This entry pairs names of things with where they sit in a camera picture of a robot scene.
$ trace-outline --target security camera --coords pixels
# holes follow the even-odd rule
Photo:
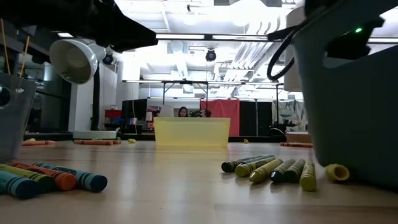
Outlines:
[[[113,54],[112,54],[112,52],[107,52],[106,55],[105,55],[105,58],[102,59],[102,62],[105,65],[111,65],[113,63]]]
[[[213,49],[207,50],[206,61],[213,62],[214,60],[216,60],[216,57],[217,57],[216,52]]]

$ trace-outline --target woman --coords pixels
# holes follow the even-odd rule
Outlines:
[[[188,117],[188,109],[186,107],[181,107],[178,111],[178,117],[186,118]]]

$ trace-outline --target orange crayon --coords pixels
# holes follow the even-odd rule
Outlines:
[[[313,147],[311,143],[294,143],[294,142],[281,142],[280,146],[289,146],[289,147]]]
[[[12,162],[9,164],[10,166],[17,167],[24,170],[33,171],[40,174],[49,175],[55,180],[55,184],[57,185],[58,189],[60,190],[71,190],[76,185],[76,177],[74,175],[55,171],[51,169],[46,169],[43,167],[32,166],[28,164],[23,164],[21,162]]]
[[[41,146],[46,144],[55,144],[55,141],[23,141],[22,146]]]
[[[102,141],[102,140],[74,140],[75,144],[91,144],[91,145],[103,145],[112,146],[113,141]]]

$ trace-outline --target green light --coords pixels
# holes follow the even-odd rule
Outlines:
[[[355,29],[355,33],[359,33],[359,32],[362,32],[362,28],[356,28]]]

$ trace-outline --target red curtain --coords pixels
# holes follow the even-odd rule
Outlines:
[[[206,109],[206,101],[200,101],[200,108]],[[231,118],[229,136],[239,136],[239,100],[211,100],[207,109],[212,118]]]

